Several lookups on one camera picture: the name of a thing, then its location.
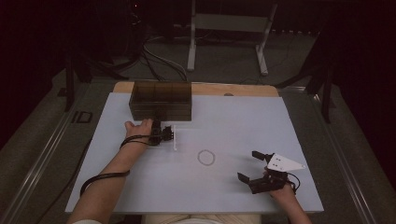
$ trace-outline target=floor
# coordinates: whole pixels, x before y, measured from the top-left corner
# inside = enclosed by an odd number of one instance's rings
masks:
[[[275,85],[298,74],[315,43],[309,35],[270,35],[264,50],[269,75],[260,74],[254,45],[257,36],[239,41],[230,37],[200,41],[192,82]],[[147,50],[186,69],[189,39],[153,37]],[[130,80],[154,79],[145,61],[120,74]],[[167,80],[180,74],[151,62]],[[65,205],[81,158],[89,144],[106,98],[117,80],[94,72],[91,83],[76,81],[77,100],[64,112],[64,71],[53,79],[51,92],[0,151],[1,223],[65,223]],[[317,185],[324,212],[311,214],[314,223],[396,223],[396,193],[381,171],[359,125],[340,91],[332,87],[332,108],[327,124],[319,113],[319,96],[307,95],[307,79],[278,90]],[[91,122],[73,117],[92,113]],[[110,223],[124,216],[115,214]],[[282,214],[262,217],[262,223],[287,223]]]

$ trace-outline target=metal stand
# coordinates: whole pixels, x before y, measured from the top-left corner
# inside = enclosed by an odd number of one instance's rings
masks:
[[[189,60],[187,64],[188,71],[194,71],[195,67],[195,30],[225,30],[225,31],[242,31],[262,33],[262,42],[256,46],[257,59],[259,61],[260,71],[263,75],[268,75],[267,64],[265,63],[263,49],[271,31],[271,26],[276,13],[277,4],[273,4],[269,17],[248,17],[248,16],[231,16],[202,14],[195,11],[195,0],[192,0],[191,7],[191,40]]]

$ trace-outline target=white tabletop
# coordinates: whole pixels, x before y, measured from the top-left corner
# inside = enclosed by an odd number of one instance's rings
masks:
[[[123,123],[133,121],[130,96],[110,93],[66,212],[72,212],[82,184],[98,175],[119,150],[125,135]],[[150,147],[127,177],[114,212],[278,212],[268,193],[253,195],[237,178],[238,172],[251,179],[262,177],[266,163],[251,157],[253,150],[306,165],[291,172],[302,183],[297,198],[306,212],[323,211],[282,98],[193,95],[192,121],[167,121],[163,125],[175,125],[177,150],[173,150],[173,142]]]

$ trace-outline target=dark floor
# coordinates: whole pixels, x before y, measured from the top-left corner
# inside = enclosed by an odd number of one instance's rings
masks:
[[[251,41],[199,46],[195,71],[187,77],[193,82],[275,85],[297,75],[314,42],[315,38],[307,35],[270,35],[264,51],[268,77],[260,75]],[[148,42],[147,48],[187,66],[188,38],[177,38],[173,43],[158,38]],[[152,64],[162,77],[180,80],[173,69]],[[131,80],[154,79],[142,63],[121,74]],[[304,92],[307,81],[300,80],[293,87],[279,90],[279,94],[289,110],[324,206],[324,212],[311,215],[313,222],[396,223],[395,191],[339,90],[332,88],[332,123],[326,124],[319,114],[317,98]],[[73,181],[69,181],[115,83],[100,74],[90,84],[79,83],[74,107],[64,113],[65,99],[57,96],[64,87],[64,72],[53,79],[51,92],[0,151],[1,223],[36,223],[41,216],[39,223],[66,222],[64,208],[73,188]],[[73,122],[76,112],[92,113],[92,121]],[[39,169],[37,159],[45,157],[50,160],[40,160],[46,168]],[[114,215],[111,223],[120,220],[122,215]],[[265,215],[262,220],[287,223],[283,215]]]

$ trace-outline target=dark background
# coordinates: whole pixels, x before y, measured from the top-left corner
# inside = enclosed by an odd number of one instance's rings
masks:
[[[51,89],[51,79],[64,69],[70,44],[95,60],[111,62],[112,55],[137,52],[136,32],[125,18],[127,1],[11,1],[0,7],[0,65],[2,134],[0,147]],[[256,16],[260,1],[202,1],[197,10]],[[173,24],[190,22],[189,1],[133,1],[143,23],[169,39]],[[273,28],[276,34],[293,31],[317,35],[306,64],[337,58],[333,83],[366,135],[393,187],[396,159],[396,7],[390,1],[281,1]],[[117,44],[115,36],[130,41]]]

